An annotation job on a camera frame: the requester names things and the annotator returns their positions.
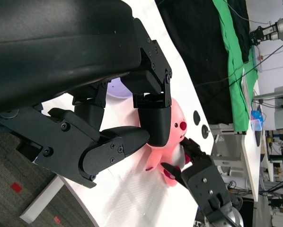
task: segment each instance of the gray carpet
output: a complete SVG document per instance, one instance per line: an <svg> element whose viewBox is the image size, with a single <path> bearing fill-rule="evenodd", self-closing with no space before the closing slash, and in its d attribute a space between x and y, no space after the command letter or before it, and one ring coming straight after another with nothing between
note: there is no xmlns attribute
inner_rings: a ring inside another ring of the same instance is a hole
<svg viewBox="0 0 283 227"><path fill-rule="evenodd" d="M85 211L66 186L56 194L39 217L30 225L19 216L54 178L55 174L32 164L16 147L19 139L0 133L0 223L6 227L93 227ZM18 183L22 190L11 189Z"/></svg>

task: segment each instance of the white wall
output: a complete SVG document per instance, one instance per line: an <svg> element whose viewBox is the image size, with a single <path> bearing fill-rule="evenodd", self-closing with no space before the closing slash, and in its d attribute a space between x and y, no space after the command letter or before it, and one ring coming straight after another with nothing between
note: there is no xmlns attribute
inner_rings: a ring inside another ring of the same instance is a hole
<svg viewBox="0 0 283 227"><path fill-rule="evenodd" d="M257 22L275 23L280 18L283 18L283 0L246 0L248 15L250 20ZM268 25L256 24L251 22L251 30L255 30L258 26L265 27ZM283 44L283 41L265 41L258 47L261 55L272 53ZM258 73L258 85L260 94L274 92L275 87L283 86L283 68L274 69L283 66L283 52L272 55L269 59L262 63L262 72ZM263 112L267 115L264 123L265 130L275 129L274 109L264 107Z"/></svg>

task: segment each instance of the black cloth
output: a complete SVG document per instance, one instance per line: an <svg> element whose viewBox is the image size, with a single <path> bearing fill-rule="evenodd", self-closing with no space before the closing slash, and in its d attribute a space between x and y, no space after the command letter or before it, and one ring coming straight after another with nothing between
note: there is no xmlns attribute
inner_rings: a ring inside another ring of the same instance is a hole
<svg viewBox="0 0 283 227"><path fill-rule="evenodd" d="M209 124L233 123L219 13L212 0L157 0L167 31L184 60Z"/></svg>
<svg viewBox="0 0 283 227"><path fill-rule="evenodd" d="M228 4L243 18L249 19L245 0L228 0ZM241 58L243 62L249 61L249 51L251 49L251 40L249 38L249 21L240 18L230 7L233 25L238 38Z"/></svg>

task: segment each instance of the blue object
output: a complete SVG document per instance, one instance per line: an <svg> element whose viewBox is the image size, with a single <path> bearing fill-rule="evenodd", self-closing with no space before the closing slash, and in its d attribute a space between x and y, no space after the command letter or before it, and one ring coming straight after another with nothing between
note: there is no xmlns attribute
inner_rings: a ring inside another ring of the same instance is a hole
<svg viewBox="0 0 283 227"><path fill-rule="evenodd" d="M263 128L264 118L258 110L251 111L251 126L255 131L261 131Z"/></svg>

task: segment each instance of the black cover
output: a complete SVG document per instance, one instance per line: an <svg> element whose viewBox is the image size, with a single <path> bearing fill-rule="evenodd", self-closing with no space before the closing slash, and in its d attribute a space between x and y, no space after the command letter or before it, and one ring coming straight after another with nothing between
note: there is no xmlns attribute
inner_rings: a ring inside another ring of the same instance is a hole
<svg viewBox="0 0 283 227"><path fill-rule="evenodd" d="M249 19L245 0L228 0L228 4L243 18ZM238 38L241 58L243 62L249 61L249 51L251 49L251 40L249 37L250 25L249 21L240 18L230 7L234 29Z"/></svg>
<svg viewBox="0 0 283 227"><path fill-rule="evenodd" d="M228 76L219 13L212 0L157 0L168 33L183 58L209 124L233 123L227 80L197 87Z"/></svg>
<svg viewBox="0 0 283 227"><path fill-rule="evenodd" d="M0 0L0 112L137 68L121 0Z"/></svg>

